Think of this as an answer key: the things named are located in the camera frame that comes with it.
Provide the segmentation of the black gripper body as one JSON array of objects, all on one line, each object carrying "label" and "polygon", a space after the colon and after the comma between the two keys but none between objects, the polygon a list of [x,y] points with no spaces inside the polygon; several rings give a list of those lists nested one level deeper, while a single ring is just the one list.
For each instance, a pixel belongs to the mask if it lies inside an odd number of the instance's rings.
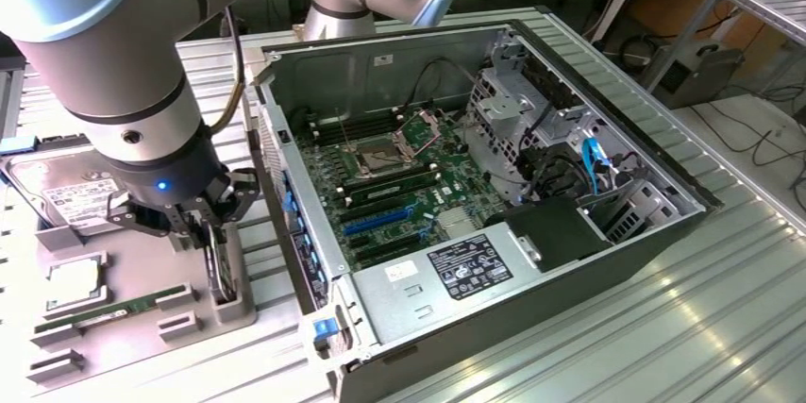
[{"label": "black gripper body", "polygon": [[156,160],[104,160],[134,199],[150,206],[180,205],[203,193],[219,196],[231,181],[207,126],[200,126],[184,145]]}]

